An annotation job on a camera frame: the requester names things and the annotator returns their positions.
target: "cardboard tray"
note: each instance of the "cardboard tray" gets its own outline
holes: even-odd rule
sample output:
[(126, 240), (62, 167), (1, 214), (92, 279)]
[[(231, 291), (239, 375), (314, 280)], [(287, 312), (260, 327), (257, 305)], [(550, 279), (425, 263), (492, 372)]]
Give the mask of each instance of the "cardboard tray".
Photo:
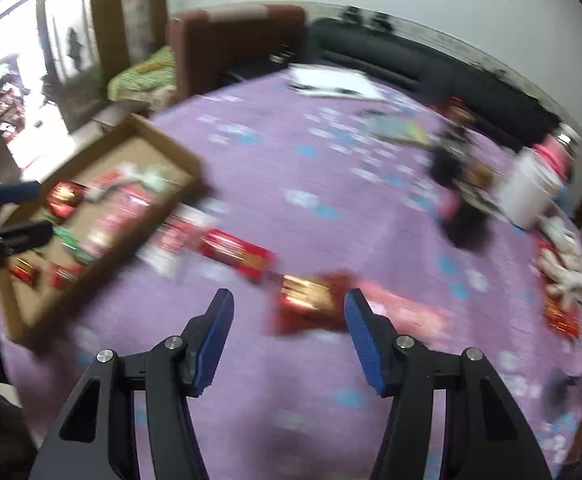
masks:
[[(53, 328), (90, 300), (98, 288), (113, 277), (178, 202), (203, 192), (200, 160), (142, 117), (131, 116), (56, 170), (42, 184), (40, 199), (18, 206), (4, 222), (4, 226), (42, 218), (46, 210), (46, 197), (59, 181), (73, 180), (87, 184), (95, 177), (115, 169), (123, 161), (133, 162), (140, 168), (159, 165), (164, 168), (166, 178), (175, 184), (158, 195), (142, 218), (121, 232), (109, 252), (88, 266), (80, 279), (65, 291), (56, 290), (51, 285), (49, 262), (72, 266), (75, 261), (63, 248), (58, 237), (53, 237), (45, 247), (45, 258), (33, 251), (19, 255), (42, 268), (39, 283), (34, 289), (8, 272), (15, 257), (10, 258), (0, 269), (0, 303), (6, 332), (12, 341), (32, 349), (44, 345), (52, 335)], [(109, 207), (110, 202), (106, 198), (98, 203), (83, 202), (64, 225), (71, 228), (78, 240), (84, 241), (96, 220)]]

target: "purple tablecloth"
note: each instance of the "purple tablecloth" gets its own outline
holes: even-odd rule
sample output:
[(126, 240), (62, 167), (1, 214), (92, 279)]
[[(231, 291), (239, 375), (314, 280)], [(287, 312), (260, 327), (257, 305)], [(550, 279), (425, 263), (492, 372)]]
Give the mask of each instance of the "purple tablecloth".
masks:
[[(481, 348), (555, 470), (582, 403), (549, 424), (540, 395), (552, 367), (582, 373), (582, 337), (570, 344), (547, 328), (530, 235), (492, 221), (484, 253), (453, 248), (436, 223), (447, 191), (426, 176), (427, 153), (370, 138), (360, 112), (398, 110), (430, 133), (442, 119), (394, 90), (383, 89), (386, 103), (304, 98), (284, 78), (195, 97), (154, 119), (205, 161), (217, 190), (206, 208), (219, 227), (274, 251), (279, 272), (347, 269), (444, 309), (447, 330), (430, 347)], [(477, 142), (492, 164), (506, 165), (494, 144)], [(152, 348), (180, 333), (220, 286), (233, 292), (235, 320), (212, 387), (189, 402), (210, 478), (368, 478), (391, 402), (367, 385), (349, 336), (268, 335), (272, 291), (199, 255), (184, 256), (177, 280), (132, 262), (48, 355), (36, 357), (2, 338), (9, 377), (34, 430), (48, 429), (97, 351)], [(139, 394), (136, 426), (142, 477), (152, 478)], [(444, 397), (436, 396), (427, 479), (438, 477), (443, 426)]]

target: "brown armchair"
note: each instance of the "brown armchair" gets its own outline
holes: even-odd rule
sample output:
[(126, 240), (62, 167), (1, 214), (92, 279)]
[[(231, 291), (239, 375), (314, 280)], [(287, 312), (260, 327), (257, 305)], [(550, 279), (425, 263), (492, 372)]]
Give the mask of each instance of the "brown armchair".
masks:
[(235, 4), (176, 14), (167, 25), (176, 101), (218, 88), (227, 70), (266, 61), (284, 44), (297, 52), (304, 28), (305, 10), (292, 5)]

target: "silver screw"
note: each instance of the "silver screw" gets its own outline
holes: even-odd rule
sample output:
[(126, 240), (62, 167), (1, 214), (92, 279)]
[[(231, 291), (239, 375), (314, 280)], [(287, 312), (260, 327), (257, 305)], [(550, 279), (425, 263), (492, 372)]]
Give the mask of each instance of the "silver screw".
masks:
[(167, 337), (164, 341), (164, 346), (169, 350), (175, 350), (176, 348), (180, 348), (182, 346), (182, 338), (178, 335), (172, 335), (171, 337)]
[(482, 353), (482, 350), (479, 348), (467, 348), (466, 349), (466, 356), (471, 361), (479, 361), (480, 359), (482, 359), (483, 355), (484, 354)]
[(395, 340), (396, 345), (400, 348), (411, 348), (413, 346), (413, 337), (407, 335), (398, 336), (398, 339)]
[(113, 350), (103, 350), (98, 354), (98, 361), (101, 363), (106, 363), (113, 359)]

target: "green patterned fabric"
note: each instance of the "green patterned fabric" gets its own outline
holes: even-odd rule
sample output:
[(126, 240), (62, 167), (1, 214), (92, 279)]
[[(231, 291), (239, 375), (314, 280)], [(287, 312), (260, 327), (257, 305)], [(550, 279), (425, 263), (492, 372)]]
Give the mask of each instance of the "green patterned fabric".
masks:
[[(163, 66), (146, 73), (139, 73), (138, 69), (147, 67), (153, 63), (168, 62), (168, 66)], [(158, 88), (160, 86), (175, 84), (175, 60), (171, 48), (163, 46), (145, 62), (139, 63), (124, 72), (116, 75), (108, 83), (108, 98), (111, 101), (122, 99), (124, 90), (145, 91)]]

